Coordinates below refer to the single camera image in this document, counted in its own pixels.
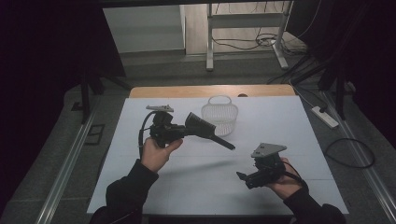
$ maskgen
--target person's right hand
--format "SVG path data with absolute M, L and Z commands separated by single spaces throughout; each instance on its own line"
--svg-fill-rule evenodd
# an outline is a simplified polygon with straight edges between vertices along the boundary
M 289 160 L 286 158 L 280 158 L 282 161 L 286 162 L 285 167 L 286 167 L 286 172 L 289 172 L 293 175 L 298 174 L 295 172 L 293 168 L 291 168 L 287 163 L 289 163 Z M 296 192 L 297 190 L 302 188 L 301 183 L 299 183 L 297 180 L 290 178 L 288 176 L 282 175 L 275 183 L 271 183 L 266 185 L 266 187 L 270 188 L 273 190 L 279 198 L 282 200 L 285 200 L 289 198 L 291 194 Z
M 147 138 L 143 145 L 142 164 L 157 173 L 169 161 L 169 156 L 183 143 L 183 139 L 171 142 L 167 147 L 159 147 L 151 137 Z

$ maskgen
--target black sleeve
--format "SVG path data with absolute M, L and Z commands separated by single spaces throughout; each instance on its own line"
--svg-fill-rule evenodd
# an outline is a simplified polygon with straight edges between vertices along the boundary
M 131 172 L 107 187 L 106 206 L 93 214 L 90 224 L 140 223 L 149 188 L 158 175 L 136 160 Z
M 283 203 L 293 212 L 296 224 L 345 224 L 341 211 L 330 205 L 320 206 L 306 191 L 299 189 Z

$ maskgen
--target plastic basket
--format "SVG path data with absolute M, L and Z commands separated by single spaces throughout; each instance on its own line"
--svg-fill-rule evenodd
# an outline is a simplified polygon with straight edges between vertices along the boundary
M 212 104 L 214 98 L 226 97 L 229 102 L 226 104 Z M 215 135 L 225 136 L 230 134 L 234 127 L 236 117 L 238 116 L 238 107 L 233 105 L 232 100 L 227 95 L 212 96 L 207 104 L 202 107 L 202 118 L 216 126 Z

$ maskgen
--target power strip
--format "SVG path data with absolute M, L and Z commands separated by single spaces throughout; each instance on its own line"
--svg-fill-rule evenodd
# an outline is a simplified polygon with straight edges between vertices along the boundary
M 327 126 L 329 126 L 331 129 L 338 127 L 338 122 L 335 121 L 335 119 L 333 119 L 332 117 L 330 117 L 326 112 L 321 113 L 320 107 L 315 106 L 311 110 L 312 112 L 314 112 L 316 116 L 318 116 L 318 118 L 320 118 L 323 122 L 325 122 Z

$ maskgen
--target white tabletop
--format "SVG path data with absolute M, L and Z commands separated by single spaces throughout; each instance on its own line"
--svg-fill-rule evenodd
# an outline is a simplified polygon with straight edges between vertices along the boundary
M 260 143 L 287 146 L 287 157 L 319 204 L 347 208 L 325 161 L 298 96 L 232 98 L 239 114 L 235 130 L 224 137 L 230 150 L 197 136 L 186 136 L 151 187 L 143 213 L 149 215 L 291 215 L 268 188 L 248 189 L 236 172 L 257 171 L 250 154 Z M 147 105 L 170 105 L 172 123 L 184 125 L 190 112 L 201 117 L 208 98 L 126 99 L 88 213 L 106 205 L 106 187 L 127 175 L 139 157 L 137 136 Z

